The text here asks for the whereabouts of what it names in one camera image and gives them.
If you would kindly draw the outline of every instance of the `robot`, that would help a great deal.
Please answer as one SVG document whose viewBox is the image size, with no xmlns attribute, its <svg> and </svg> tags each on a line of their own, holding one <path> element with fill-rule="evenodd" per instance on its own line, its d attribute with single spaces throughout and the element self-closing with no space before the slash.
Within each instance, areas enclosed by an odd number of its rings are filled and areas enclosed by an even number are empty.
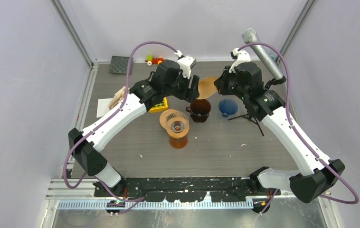
<svg viewBox="0 0 360 228">
<path fill-rule="evenodd" d="M 70 148 L 85 135 L 89 135 L 75 148 L 73 157 L 89 176 L 96 176 L 112 190 L 122 185 L 123 177 L 100 153 L 106 144 L 128 123 L 147 113 L 164 97 L 174 96 L 191 103 L 199 96 L 199 76 L 191 76 L 196 59 L 184 56 L 180 51 L 175 54 L 177 60 L 164 60 L 157 66 L 156 71 L 151 72 L 149 78 L 136 82 L 131 87 L 125 104 L 114 118 L 108 119 L 122 105 L 122 101 L 91 126 L 81 132 L 74 128 L 68 134 Z M 235 48 L 231 56 L 234 63 L 225 66 L 222 75 L 214 82 L 218 93 L 235 95 L 241 99 L 249 117 L 261 121 L 277 136 L 298 167 L 295 171 L 280 171 L 270 167 L 256 170 L 249 175 L 252 191 L 286 190 L 293 192 L 304 203 L 311 202 L 332 187 L 338 179 L 293 132 L 285 114 L 284 100 L 270 90 L 271 85 L 280 82 L 274 83 L 272 80 L 264 86 L 261 69 L 250 62 L 246 51 Z M 103 122 L 105 124 L 94 132 L 93 128 Z M 292 122 L 307 143 L 316 148 L 320 158 L 340 175 L 345 169 L 342 161 L 331 160 L 309 139 L 293 118 Z"/>
</svg>

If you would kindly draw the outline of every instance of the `paper sheet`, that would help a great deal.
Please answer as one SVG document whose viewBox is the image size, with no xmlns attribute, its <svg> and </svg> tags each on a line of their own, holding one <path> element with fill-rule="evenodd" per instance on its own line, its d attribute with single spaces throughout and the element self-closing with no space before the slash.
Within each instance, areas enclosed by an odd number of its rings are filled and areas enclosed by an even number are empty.
<svg viewBox="0 0 360 228">
<path fill-rule="evenodd" d="M 96 117 L 102 117 L 106 113 L 108 113 L 109 110 L 109 104 L 112 101 L 113 98 L 106 98 L 106 99 L 99 99 L 97 100 L 97 112 Z"/>
</svg>

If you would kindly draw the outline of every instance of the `tripod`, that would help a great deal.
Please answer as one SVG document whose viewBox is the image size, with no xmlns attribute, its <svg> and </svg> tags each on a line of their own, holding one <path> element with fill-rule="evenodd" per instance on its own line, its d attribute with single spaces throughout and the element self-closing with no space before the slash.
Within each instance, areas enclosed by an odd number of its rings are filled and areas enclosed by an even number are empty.
<svg viewBox="0 0 360 228">
<path fill-rule="evenodd" d="M 237 119 L 237 118 L 240 118 L 240 117 L 245 118 L 246 120 L 248 120 L 248 121 L 254 123 L 255 125 L 257 125 L 258 128 L 261 131 L 261 134 L 264 136 L 263 130 L 261 130 L 260 123 L 258 122 L 257 118 L 256 117 L 251 117 L 250 114 L 240 115 L 240 116 L 237 116 L 237 117 L 230 118 L 228 120 L 234 120 L 234 119 Z"/>
</svg>

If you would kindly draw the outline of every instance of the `brown mug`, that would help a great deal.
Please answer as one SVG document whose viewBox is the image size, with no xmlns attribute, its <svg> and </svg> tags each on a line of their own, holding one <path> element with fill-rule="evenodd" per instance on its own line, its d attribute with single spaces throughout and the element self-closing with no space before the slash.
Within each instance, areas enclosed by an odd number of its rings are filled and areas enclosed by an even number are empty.
<svg viewBox="0 0 360 228">
<path fill-rule="evenodd" d="M 209 112 L 211 112 L 211 104 L 209 101 L 195 100 L 190 106 L 186 107 L 186 111 L 190 113 L 190 117 L 196 123 L 203 123 L 207 121 Z"/>
</svg>

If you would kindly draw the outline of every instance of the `white wall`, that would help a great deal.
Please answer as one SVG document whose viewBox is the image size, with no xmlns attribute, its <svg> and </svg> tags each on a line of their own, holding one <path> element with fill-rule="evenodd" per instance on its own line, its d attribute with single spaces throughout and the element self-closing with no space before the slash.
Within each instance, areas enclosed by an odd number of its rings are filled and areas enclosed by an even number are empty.
<svg viewBox="0 0 360 228">
<path fill-rule="evenodd" d="M 33 228 L 88 66 L 48 0 L 0 0 L 0 227 Z"/>
<path fill-rule="evenodd" d="M 63 0 L 90 55 L 110 61 L 129 56 L 138 44 L 166 42 L 197 59 L 230 59 L 253 28 L 263 42 L 281 48 L 305 0 Z M 165 47 L 137 52 L 174 58 Z"/>
<path fill-rule="evenodd" d="M 302 128 L 360 196 L 360 1 L 317 1 L 286 54 Z M 339 182 L 335 197 L 353 197 Z M 343 228 L 360 227 L 360 202 L 334 204 Z"/>
</svg>

